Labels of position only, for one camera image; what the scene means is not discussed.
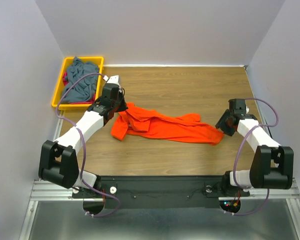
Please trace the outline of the orange polo shirt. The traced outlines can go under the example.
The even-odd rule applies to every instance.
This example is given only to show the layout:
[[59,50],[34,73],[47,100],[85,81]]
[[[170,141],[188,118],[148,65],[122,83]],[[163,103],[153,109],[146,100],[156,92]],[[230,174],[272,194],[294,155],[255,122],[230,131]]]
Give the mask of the orange polo shirt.
[[224,134],[214,126],[201,121],[197,113],[172,117],[156,110],[127,104],[127,110],[118,113],[111,135],[123,141],[126,135],[148,139],[168,140],[192,144],[219,144]]

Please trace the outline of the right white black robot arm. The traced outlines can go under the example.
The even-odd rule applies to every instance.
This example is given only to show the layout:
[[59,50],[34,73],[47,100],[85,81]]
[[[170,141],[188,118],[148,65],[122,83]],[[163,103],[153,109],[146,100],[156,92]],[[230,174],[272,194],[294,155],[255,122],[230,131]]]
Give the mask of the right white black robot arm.
[[233,98],[215,127],[227,136],[239,133],[243,143],[248,143],[254,152],[249,170],[238,170],[240,152],[237,152],[233,169],[226,171],[220,182],[221,192],[232,195],[240,189],[288,190],[293,184],[294,151],[273,140],[249,113],[246,99]]

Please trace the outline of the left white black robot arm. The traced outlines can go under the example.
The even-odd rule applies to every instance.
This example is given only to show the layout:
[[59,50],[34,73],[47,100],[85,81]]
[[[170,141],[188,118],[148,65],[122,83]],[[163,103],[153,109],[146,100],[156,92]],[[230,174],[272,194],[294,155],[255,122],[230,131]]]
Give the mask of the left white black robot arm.
[[43,143],[38,169],[40,179],[66,189],[84,188],[90,197],[99,194],[110,196],[101,191],[98,175],[85,171],[83,166],[79,167],[77,155],[83,149],[85,159],[87,140],[103,128],[115,113],[127,109],[124,93],[119,84],[106,83],[101,96],[87,108],[73,127],[59,138]]

